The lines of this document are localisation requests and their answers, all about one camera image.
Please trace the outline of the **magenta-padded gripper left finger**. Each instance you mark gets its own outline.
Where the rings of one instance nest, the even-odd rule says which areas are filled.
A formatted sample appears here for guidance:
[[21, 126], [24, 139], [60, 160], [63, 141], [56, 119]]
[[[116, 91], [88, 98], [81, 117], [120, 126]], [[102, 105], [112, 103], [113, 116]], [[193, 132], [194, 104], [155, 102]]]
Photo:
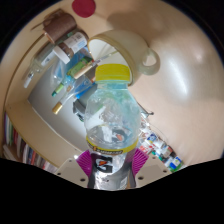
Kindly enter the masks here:
[[77, 158], [67, 159], [55, 174], [81, 187], [86, 187], [92, 172], [92, 161], [89, 151], [85, 151]]

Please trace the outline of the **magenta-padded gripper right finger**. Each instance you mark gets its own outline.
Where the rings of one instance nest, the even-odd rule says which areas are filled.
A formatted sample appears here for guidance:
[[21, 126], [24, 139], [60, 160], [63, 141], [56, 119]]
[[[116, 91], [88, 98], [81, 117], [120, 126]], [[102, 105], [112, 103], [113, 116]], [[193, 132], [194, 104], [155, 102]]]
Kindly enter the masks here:
[[128, 187], [140, 188], [170, 174], [171, 172], [157, 156], [147, 155], [137, 149], [132, 161]]

